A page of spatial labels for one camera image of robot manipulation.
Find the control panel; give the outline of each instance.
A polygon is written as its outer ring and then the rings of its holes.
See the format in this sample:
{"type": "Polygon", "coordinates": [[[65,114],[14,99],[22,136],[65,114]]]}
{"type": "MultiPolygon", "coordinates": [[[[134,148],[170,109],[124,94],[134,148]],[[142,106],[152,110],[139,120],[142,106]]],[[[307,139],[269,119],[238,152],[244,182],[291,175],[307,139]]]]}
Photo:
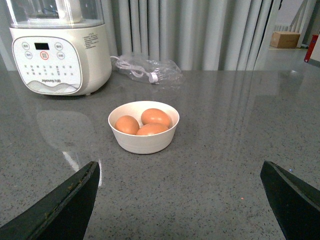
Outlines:
{"type": "Polygon", "coordinates": [[[12,44],[13,56],[24,83],[43,94],[75,93],[82,85],[78,53],[67,40],[25,36],[12,44]]]}

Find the white kitchen appliance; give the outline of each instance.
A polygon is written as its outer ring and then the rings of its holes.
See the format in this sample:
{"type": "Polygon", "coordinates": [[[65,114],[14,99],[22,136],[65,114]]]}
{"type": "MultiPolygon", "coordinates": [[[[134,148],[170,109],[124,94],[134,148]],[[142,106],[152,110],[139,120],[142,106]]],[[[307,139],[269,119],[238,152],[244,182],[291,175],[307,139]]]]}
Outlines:
{"type": "Polygon", "coordinates": [[[100,0],[6,0],[22,81],[45,95],[88,95],[112,66],[100,0]]]}

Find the floor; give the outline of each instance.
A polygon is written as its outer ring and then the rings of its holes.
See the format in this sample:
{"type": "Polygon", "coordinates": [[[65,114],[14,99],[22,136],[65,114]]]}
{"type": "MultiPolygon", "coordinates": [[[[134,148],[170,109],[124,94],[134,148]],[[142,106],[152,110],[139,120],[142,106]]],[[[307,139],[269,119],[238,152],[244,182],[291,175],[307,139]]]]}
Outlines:
{"type": "Polygon", "coordinates": [[[301,74],[319,72],[320,68],[304,61],[307,49],[280,49],[270,47],[265,63],[266,71],[295,71],[301,74]]]}

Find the clear plastic bag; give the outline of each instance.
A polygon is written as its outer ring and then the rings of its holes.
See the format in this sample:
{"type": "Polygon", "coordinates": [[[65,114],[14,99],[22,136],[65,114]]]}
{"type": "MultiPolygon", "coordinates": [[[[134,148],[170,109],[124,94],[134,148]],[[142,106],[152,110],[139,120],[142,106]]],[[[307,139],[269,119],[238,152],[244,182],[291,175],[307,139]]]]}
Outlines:
{"type": "Polygon", "coordinates": [[[111,56],[112,69],[128,75],[135,81],[159,84],[176,83],[182,78],[180,68],[172,60],[148,60],[142,54],[129,53],[119,57],[111,56]]]}

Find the red button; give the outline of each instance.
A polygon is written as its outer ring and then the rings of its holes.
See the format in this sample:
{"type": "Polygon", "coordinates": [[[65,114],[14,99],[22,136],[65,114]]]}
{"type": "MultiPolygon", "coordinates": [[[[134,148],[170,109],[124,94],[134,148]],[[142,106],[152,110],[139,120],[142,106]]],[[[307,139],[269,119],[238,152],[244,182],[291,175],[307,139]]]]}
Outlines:
{"type": "Polygon", "coordinates": [[[42,51],[42,52],[40,52],[40,57],[43,60],[47,60],[49,58],[49,54],[46,51],[42,51]]]}

